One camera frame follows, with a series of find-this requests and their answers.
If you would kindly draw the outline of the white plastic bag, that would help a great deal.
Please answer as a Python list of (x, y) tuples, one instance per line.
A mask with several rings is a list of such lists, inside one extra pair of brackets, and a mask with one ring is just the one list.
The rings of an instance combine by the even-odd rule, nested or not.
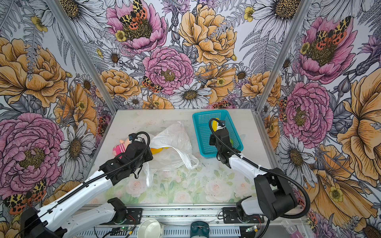
[(181, 166), (195, 169), (199, 159), (192, 153), (191, 139), (182, 122), (173, 122), (150, 140), (150, 148), (168, 147), (153, 155), (153, 160), (143, 165), (148, 187), (153, 185), (157, 171), (173, 171)]

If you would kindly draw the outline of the yellow fruit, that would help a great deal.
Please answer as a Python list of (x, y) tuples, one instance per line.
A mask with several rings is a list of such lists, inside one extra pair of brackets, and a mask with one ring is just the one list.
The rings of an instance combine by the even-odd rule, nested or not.
[(151, 148), (150, 151), (151, 151), (152, 155), (155, 155), (155, 154), (162, 152), (164, 149), (168, 149), (168, 147), (163, 147), (163, 148), (158, 148), (158, 149)]
[(213, 125), (214, 125), (215, 127), (224, 127), (224, 126), (225, 126), (225, 121), (224, 121), (224, 120), (220, 120), (219, 118), (216, 118), (216, 119), (214, 120)]

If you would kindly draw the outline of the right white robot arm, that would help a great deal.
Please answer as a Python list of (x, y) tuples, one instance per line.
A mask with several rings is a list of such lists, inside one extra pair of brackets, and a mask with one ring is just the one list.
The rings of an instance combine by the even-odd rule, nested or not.
[(289, 178), (279, 169), (266, 169), (247, 159), (241, 151), (232, 147), (225, 125), (217, 119), (209, 122), (209, 144), (217, 149), (216, 158), (228, 168), (251, 179), (255, 184), (256, 197), (249, 196), (236, 203), (238, 219), (248, 221), (254, 215), (265, 215), (269, 220), (278, 217), (297, 219), (304, 213), (288, 212), (298, 206)]

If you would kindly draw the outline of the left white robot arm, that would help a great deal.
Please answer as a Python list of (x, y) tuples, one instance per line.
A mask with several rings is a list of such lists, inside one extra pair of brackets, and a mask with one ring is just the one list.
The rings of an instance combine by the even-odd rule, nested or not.
[(150, 136), (140, 131), (129, 135), (125, 152), (106, 161), (83, 183), (61, 198), (39, 209), (28, 208), (20, 217), (21, 238), (70, 238), (97, 225), (123, 224), (130, 218), (126, 206), (118, 198), (81, 214), (76, 212), (100, 193), (134, 175), (139, 177), (143, 164), (153, 159)]

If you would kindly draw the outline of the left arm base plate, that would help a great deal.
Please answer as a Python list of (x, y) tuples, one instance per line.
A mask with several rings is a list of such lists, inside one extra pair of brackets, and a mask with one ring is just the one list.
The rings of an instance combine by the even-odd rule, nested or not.
[(122, 212), (122, 225), (139, 225), (142, 219), (143, 209), (127, 208)]

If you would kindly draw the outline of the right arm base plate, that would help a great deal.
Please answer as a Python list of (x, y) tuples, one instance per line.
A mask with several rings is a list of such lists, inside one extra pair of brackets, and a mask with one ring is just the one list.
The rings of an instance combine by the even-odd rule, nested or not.
[(225, 224), (262, 224), (265, 222), (262, 215), (247, 215), (242, 208), (238, 207), (223, 207), (222, 216)]

